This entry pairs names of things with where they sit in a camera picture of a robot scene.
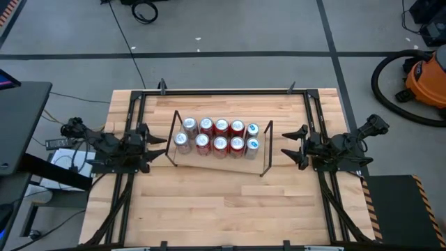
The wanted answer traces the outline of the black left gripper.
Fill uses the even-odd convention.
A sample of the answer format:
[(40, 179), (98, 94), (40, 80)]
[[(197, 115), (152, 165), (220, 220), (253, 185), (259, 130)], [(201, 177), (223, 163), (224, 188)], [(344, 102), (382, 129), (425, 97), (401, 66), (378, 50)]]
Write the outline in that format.
[(150, 130), (146, 123), (141, 123), (136, 130), (126, 132), (121, 139), (120, 150), (122, 151), (122, 163), (134, 164), (139, 162), (139, 170), (142, 173), (150, 172), (149, 163), (154, 161), (157, 157), (165, 154), (165, 149), (154, 151), (147, 150), (144, 152), (143, 138), (147, 144), (161, 144), (167, 142), (166, 139), (155, 137), (150, 134)]

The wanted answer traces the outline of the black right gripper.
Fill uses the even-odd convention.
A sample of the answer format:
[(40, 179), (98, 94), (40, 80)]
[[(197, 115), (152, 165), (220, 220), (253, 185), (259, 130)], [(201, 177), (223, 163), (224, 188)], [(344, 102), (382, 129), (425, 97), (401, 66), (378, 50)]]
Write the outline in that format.
[[(308, 126), (302, 125), (301, 128), (295, 132), (283, 133), (282, 136), (287, 139), (297, 141), (298, 139), (306, 139), (308, 133)], [(305, 142), (305, 151), (300, 149), (299, 151), (292, 151), (288, 149), (282, 149), (282, 153), (290, 157), (299, 170), (305, 170), (309, 165), (309, 158), (307, 155), (319, 156), (321, 158), (329, 158), (329, 151), (327, 146), (323, 144), (321, 134), (318, 132), (310, 132), (309, 137)]]

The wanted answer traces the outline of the silver Diet Coke can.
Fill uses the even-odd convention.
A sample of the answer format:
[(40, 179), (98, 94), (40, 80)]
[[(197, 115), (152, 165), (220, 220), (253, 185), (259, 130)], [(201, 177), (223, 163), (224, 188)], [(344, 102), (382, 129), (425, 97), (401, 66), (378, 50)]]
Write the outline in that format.
[(180, 154), (188, 154), (192, 150), (190, 145), (190, 139), (188, 135), (184, 132), (178, 132), (175, 135), (174, 144), (176, 145), (177, 151)]
[(199, 127), (197, 120), (193, 117), (187, 117), (183, 120), (183, 130), (190, 140), (195, 140), (199, 134)]

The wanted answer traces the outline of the silver blue Red Bull can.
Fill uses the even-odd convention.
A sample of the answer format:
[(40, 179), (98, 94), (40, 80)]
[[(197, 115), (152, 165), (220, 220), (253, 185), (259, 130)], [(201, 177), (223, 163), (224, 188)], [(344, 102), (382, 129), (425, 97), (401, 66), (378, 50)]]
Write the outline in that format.
[(247, 139), (253, 137), (257, 138), (259, 134), (259, 125), (256, 123), (250, 123), (246, 126), (245, 137)]
[(260, 143), (257, 138), (251, 137), (246, 141), (245, 157), (254, 160), (259, 151)]

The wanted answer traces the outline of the red Coca-Cola can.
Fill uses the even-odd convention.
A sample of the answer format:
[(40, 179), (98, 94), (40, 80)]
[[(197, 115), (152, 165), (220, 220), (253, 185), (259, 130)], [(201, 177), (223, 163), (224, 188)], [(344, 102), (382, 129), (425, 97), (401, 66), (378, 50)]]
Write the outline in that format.
[(202, 118), (199, 123), (199, 129), (201, 134), (208, 135), (210, 139), (214, 137), (214, 123), (212, 119), (208, 117)]
[(199, 155), (209, 155), (211, 152), (210, 138), (207, 134), (198, 134), (195, 138), (197, 153)]

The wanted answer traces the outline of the red Coke Zero can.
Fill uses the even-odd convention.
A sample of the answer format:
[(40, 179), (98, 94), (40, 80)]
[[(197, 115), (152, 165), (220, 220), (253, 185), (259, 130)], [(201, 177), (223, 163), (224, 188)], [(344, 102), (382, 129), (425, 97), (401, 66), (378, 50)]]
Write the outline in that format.
[(234, 120), (230, 125), (231, 137), (244, 137), (245, 134), (245, 124), (241, 120)]
[(233, 158), (241, 158), (245, 150), (245, 142), (241, 137), (233, 137), (229, 145), (229, 154)]

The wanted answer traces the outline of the white flat box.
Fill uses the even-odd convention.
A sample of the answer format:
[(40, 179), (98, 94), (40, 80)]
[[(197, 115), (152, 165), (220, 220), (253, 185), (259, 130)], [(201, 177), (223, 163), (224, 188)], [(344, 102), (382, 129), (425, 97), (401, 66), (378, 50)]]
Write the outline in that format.
[[(55, 151), (50, 162), (54, 165), (57, 165), (67, 170), (69, 170), (71, 167), (75, 167), (75, 173), (91, 178), (93, 176), (91, 174), (92, 165), (90, 165), (86, 161), (93, 160), (94, 158), (95, 158), (94, 152), (90, 151), (75, 152), (75, 150), (72, 149), (59, 149)], [(72, 186), (52, 181), (47, 178), (42, 178), (40, 186), (48, 189), (81, 191), (81, 189), (79, 188), (74, 188)]]

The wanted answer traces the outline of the black power adapter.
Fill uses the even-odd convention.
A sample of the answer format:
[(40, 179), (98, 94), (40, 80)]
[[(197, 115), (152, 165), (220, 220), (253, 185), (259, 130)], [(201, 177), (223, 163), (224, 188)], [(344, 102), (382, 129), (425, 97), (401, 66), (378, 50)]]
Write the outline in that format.
[(71, 149), (75, 144), (73, 139), (61, 138), (61, 139), (48, 139), (45, 141), (45, 148), (47, 151), (57, 149)]

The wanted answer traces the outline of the black desk stand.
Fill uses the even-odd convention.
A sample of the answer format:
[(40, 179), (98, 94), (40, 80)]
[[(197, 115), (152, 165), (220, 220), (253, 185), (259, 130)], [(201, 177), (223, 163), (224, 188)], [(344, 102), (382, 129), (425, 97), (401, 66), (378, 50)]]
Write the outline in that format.
[(90, 190), (93, 179), (74, 173), (67, 169), (53, 165), (46, 160), (25, 153), (13, 165), (0, 164), (0, 206), (7, 204), (12, 209), (10, 217), (6, 220), (3, 237), (0, 238), (0, 251), (6, 244), (10, 230), (20, 209), (24, 193), (28, 187), (31, 176), (36, 175), (48, 178), (64, 185), (69, 185), (81, 190)]

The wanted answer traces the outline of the black hazard-striped floor mat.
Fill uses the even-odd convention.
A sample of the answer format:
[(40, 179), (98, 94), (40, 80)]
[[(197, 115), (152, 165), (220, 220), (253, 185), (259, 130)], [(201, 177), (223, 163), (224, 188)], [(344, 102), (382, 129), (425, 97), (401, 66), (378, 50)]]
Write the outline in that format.
[(20, 0), (0, 0), (0, 28), (6, 24), (19, 3)]
[(446, 251), (446, 239), (418, 176), (366, 176), (362, 187), (377, 240)]

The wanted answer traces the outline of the black desk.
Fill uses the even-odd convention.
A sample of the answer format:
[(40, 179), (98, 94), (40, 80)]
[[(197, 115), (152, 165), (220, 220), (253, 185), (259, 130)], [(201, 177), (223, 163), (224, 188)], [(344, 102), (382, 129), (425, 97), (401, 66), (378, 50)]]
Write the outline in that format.
[(50, 82), (24, 82), (0, 90), (0, 176), (17, 171), (51, 88)]

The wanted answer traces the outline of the black desk monitor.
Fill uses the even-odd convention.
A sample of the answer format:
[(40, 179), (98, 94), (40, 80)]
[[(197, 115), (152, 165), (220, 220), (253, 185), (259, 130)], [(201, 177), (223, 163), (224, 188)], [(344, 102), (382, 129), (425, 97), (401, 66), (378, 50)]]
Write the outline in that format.
[(0, 69), (0, 90), (20, 87), (22, 83)]

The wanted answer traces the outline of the black equipment cases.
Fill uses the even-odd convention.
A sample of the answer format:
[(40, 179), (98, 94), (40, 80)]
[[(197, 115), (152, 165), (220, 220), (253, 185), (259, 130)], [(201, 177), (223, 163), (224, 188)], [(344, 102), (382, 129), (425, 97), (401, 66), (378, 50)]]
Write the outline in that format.
[[(419, 35), (428, 47), (446, 45), (446, 0), (415, 0), (409, 9), (405, 8), (405, 0), (401, 0), (401, 7), (403, 29)], [(420, 25), (418, 30), (407, 27), (406, 13)]]

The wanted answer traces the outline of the wooden shelf black metal frame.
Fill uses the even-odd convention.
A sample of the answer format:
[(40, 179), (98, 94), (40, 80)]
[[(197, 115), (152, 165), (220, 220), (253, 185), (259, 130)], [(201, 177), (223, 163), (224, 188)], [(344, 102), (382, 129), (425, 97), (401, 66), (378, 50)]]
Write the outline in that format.
[(216, 158), (212, 153), (207, 156), (199, 155), (196, 146), (192, 145), (192, 151), (188, 154), (181, 154), (174, 144), (174, 136), (182, 132), (182, 118), (178, 110), (174, 111), (171, 128), (169, 132), (169, 142), (166, 148), (166, 157), (175, 167), (188, 166), (206, 169), (215, 169), (228, 172), (240, 172), (246, 174), (256, 174), (263, 177), (272, 167), (272, 136), (273, 121), (270, 120), (266, 127), (261, 127), (262, 132), (258, 137), (260, 149), (253, 160), (242, 158), (225, 157)]

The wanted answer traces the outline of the black table frame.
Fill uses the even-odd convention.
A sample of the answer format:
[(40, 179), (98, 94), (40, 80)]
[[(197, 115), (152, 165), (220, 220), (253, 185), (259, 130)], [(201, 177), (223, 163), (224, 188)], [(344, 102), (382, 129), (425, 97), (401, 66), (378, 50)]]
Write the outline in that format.
[(134, 177), (128, 218), (116, 221), (114, 240), (127, 246), (323, 245), (344, 235), (338, 217), (326, 220), (318, 174), (299, 170), (283, 154), (299, 146), (284, 133), (309, 120), (323, 117), (329, 135), (346, 132), (336, 89), (151, 90), (135, 109), (158, 137), (168, 136), (179, 113), (272, 126), (273, 143), (259, 174), (182, 167), (160, 156), (149, 173)]

